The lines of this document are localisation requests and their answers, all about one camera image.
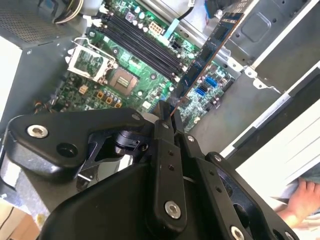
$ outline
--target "white cable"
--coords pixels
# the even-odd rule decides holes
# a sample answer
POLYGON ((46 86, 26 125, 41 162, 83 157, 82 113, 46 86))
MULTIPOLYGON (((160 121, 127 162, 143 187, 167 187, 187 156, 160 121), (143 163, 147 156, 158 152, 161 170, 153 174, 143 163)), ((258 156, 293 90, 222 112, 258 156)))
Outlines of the white cable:
POLYGON ((78 13, 80 12, 83 5, 84 5, 84 0, 80 0, 75 11, 70 16, 68 16, 66 19, 61 20, 61 21, 57 21, 56 24, 63 24, 63 23, 69 22, 70 20, 75 18, 78 15, 78 13))

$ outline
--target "blue connector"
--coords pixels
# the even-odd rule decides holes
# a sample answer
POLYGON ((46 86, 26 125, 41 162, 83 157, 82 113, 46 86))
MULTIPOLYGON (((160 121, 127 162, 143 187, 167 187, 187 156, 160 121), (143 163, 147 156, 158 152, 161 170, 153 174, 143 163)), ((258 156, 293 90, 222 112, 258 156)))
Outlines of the blue connector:
POLYGON ((201 96, 204 96, 206 93, 204 91, 202 91, 200 88, 197 88, 196 90, 196 93, 198 93, 199 95, 201 96))
POLYGON ((213 88, 218 86, 218 83, 211 77, 207 76, 204 80, 207 84, 211 85, 213 88))

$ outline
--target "screw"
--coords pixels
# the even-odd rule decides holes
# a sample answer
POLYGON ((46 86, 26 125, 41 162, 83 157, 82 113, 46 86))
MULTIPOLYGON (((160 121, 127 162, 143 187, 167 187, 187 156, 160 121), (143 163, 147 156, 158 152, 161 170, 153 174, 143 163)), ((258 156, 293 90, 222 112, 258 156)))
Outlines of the screw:
POLYGON ((188 140, 189 140, 190 142, 194 142, 194 141, 195 141, 195 139, 194 139, 193 136, 188 136, 188 140))
POLYGON ((181 216, 180 207, 174 201, 167 201, 164 210, 173 219, 178 219, 181 216))
POLYGON ((215 155, 214 158, 215 158, 215 160, 217 160, 218 162, 221 162, 221 161, 222 161, 221 157, 219 157, 218 155, 215 155))
POLYGON ((27 133, 34 138, 43 139, 48 136, 48 130, 41 125, 31 125, 27 128, 27 133))
POLYGON ((286 231, 285 235, 287 236, 288 239, 295 240, 294 237, 289 232, 286 231))
POLYGON ((235 240, 245 240, 244 234, 236 226, 231 226, 231 234, 235 240))
POLYGON ((143 144, 141 146, 141 151, 144 152, 144 151, 147 151, 147 149, 149 148, 149 145, 148 144, 143 144))
POLYGON ((132 114, 132 117, 135 119, 135 120, 140 120, 140 117, 137 115, 137 114, 132 114))
POLYGON ((166 129, 169 129, 168 124, 166 124, 165 122, 162 123, 162 126, 164 126, 166 129))

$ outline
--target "black metal bracket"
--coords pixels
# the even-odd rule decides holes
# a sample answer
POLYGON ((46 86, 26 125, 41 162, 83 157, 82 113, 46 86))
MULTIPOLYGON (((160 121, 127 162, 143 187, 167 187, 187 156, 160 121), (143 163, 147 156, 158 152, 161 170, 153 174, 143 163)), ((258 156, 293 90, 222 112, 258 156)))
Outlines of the black metal bracket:
POLYGON ((53 191, 80 170, 133 156, 133 165, 61 202, 39 239, 298 240, 222 156, 203 155, 179 111, 169 113, 160 101, 155 122, 128 108, 13 119, 3 159, 53 191), (31 136, 33 125, 48 134, 31 136))

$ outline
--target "wire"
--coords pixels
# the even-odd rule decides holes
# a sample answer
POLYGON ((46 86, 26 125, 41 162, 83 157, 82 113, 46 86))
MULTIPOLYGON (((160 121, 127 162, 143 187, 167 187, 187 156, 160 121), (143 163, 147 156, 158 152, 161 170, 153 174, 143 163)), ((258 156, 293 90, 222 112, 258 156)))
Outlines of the wire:
POLYGON ((180 17, 178 17, 178 20, 181 21, 182 19, 184 19, 186 16, 188 16, 188 15, 191 13, 191 11, 192 11, 193 9, 194 9, 193 6, 190 7, 190 8, 188 9, 188 11, 186 11, 183 15, 181 15, 180 17))
POLYGON ((78 13, 80 12, 83 5, 84 5, 84 0, 79 0, 78 6, 75 9, 75 11, 70 16, 66 17, 65 19, 57 21, 56 24, 63 24, 63 23, 69 22, 70 20, 75 18, 78 15, 78 13))
POLYGON ((1 224, 0 226, 0 231, 1 229, 3 228, 3 226, 5 225, 5 223, 8 221, 8 219, 10 218, 12 212, 14 211, 14 207, 11 208, 10 212, 9 212, 9 215, 6 217, 6 219, 3 221, 3 223, 1 224))

